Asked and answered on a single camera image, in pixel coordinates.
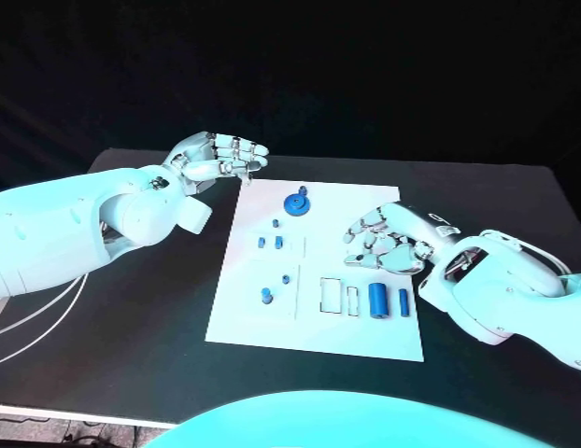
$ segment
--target blue object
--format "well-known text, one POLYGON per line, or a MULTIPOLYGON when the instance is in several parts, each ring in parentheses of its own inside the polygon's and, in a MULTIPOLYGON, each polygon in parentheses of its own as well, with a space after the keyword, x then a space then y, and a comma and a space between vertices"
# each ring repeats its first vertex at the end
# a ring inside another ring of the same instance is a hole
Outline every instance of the blue object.
POLYGON ((369 309, 374 319, 390 317, 388 287, 382 283, 369 284, 369 309))
POLYGON ((284 200, 284 210, 293 217, 302 217, 310 210, 307 193, 307 188, 302 186, 299 192, 284 200))
POLYGON ((167 431, 147 448, 180 446, 551 448, 430 404, 333 390, 281 392, 225 404, 167 431))
POLYGON ((267 305, 273 302, 271 290, 267 287, 261 290, 261 302, 267 305))
POLYGON ((398 294, 401 296, 401 316, 410 317, 408 291, 398 289, 398 294))

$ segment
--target floor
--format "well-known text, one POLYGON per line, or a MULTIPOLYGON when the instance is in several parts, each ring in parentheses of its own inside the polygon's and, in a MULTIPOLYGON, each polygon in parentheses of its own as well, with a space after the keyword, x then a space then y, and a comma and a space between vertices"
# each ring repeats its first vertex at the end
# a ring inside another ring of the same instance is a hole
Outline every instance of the floor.
MULTIPOLYGON (((33 422, 24 420, 24 416, 0 414, 0 418, 16 420, 16 422, 0 421, 0 440, 13 441, 75 441, 81 437, 97 436, 104 441, 121 448, 144 446, 154 439, 164 429, 151 427, 137 428, 137 439, 134 441, 134 427, 75 420, 60 420, 52 418, 47 422, 33 422)), ((84 439, 79 442, 91 444, 94 439, 84 439)))

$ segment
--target black curtain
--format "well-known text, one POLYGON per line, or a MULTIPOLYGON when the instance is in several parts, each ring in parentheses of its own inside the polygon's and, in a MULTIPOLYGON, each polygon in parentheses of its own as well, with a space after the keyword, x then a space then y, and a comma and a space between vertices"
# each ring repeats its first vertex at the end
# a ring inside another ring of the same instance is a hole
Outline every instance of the black curtain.
POLYGON ((208 130, 544 164, 581 216, 581 2, 384 3, 1 2, 0 189, 208 130))

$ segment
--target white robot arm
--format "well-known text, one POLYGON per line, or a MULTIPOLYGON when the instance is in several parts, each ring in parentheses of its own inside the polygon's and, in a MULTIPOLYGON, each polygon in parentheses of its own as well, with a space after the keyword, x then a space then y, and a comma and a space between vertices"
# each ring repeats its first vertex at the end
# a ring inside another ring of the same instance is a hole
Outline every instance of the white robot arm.
POLYGON ((403 203, 372 210, 351 226, 345 242, 362 232, 364 253, 349 256, 346 265, 416 274, 430 261, 418 295, 462 329, 492 345, 521 334, 581 370, 581 273, 571 274, 551 254, 499 231, 462 239, 446 219, 403 203))
POLYGON ((254 142, 198 133, 164 163, 121 168, 0 193, 0 297, 66 283, 131 250, 154 245, 173 227, 199 233, 211 208, 192 194, 218 177, 267 166, 254 142))

